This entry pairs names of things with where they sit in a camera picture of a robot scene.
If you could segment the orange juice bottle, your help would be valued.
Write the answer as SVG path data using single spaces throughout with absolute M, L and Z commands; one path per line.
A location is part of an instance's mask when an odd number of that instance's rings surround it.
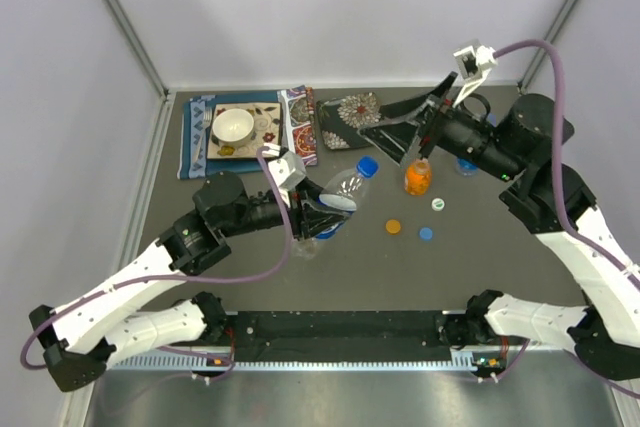
M 424 195 L 430 187 L 432 170 L 429 161 L 420 158 L 413 161 L 405 172 L 405 191 L 413 196 Z

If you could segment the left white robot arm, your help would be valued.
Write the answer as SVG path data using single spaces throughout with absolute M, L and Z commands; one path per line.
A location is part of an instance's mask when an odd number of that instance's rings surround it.
M 287 200 L 276 189 L 250 196 L 231 172 L 209 177 L 193 202 L 193 210 L 101 285 L 67 305 L 41 305 L 30 313 L 44 367 L 60 391 L 81 389 L 114 365 L 157 348 L 229 340 L 228 315 L 212 293 L 159 312 L 141 309 L 170 289 L 201 279 L 230 255 L 230 237 L 284 226 L 289 239 L 308 239 L 356 209 L 351 195 L 308 179 Z

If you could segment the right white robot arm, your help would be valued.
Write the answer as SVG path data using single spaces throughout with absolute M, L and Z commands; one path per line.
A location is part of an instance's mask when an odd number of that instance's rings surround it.
M 527 231 L 564 264 L 586 297 L 578 307 L 525 301 L 487 290 L 464 313 L 440 324 L 453 346 L 515 336 L 574 355 L 610 380 L 639 375 L 639 268 L 613 238 L 596 198 L 581 176 L 562 166 L 553 184 L 553 101 L 519 97 L 497 123 L 448 99 L 453 78 L 402 101 L 400 114 L 361 127 L 359 134 L 393 162 L 427 157 L 435 148 L 503 181 L 500 200 Z

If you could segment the dark blue bottle cap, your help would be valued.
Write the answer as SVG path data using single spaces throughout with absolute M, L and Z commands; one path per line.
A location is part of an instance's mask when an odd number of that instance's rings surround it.
M 364 178 L 372 178 L 379 169 L 379 164 L 371 156 L 363 156 L 356 164 L 357 172 Z

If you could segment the orange bottle cap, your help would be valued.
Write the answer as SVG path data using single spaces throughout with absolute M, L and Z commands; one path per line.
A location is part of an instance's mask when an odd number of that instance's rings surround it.
M 389 219 L 386 223 L 385 223 L 385 230 L 387 233 L 389 233 L 390 235 L 397 235 L 401 232 L 402 230 L 402 225 L 401 223 L 396 220 L 396 219 Z

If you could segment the red-blue label water bottle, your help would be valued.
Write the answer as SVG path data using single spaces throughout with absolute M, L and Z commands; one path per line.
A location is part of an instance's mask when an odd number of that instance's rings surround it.
M 363 156 L 350 169 L 337 173 L 322 189 L 318 202 L 326 207 L 341 210 L 351 216 L 364 203 L 370 187 L 370 180 L 378 172 L 378 162 L 370 156 Z M 310 239 L 298 240 L 292 247 L 296 257 L 311 259 L 324 247 L 346 223 L 345 220 L 324 228 Z

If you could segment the white green bottle cap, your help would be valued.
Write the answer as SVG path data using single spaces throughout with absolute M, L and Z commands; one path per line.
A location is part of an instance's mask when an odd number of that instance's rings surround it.
M 445 201 L 442 198 L 434 198 L 431 202 L 431 208 L 435 212 L 440 212 L 445 208 Z

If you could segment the blue label water bottle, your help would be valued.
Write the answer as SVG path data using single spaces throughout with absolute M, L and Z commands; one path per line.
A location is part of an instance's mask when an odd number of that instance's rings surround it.
M 479 172 L 476 165 L 461 158 L 455 159 L 455 168 L 457 172 L 464 177 L 471 177 Z

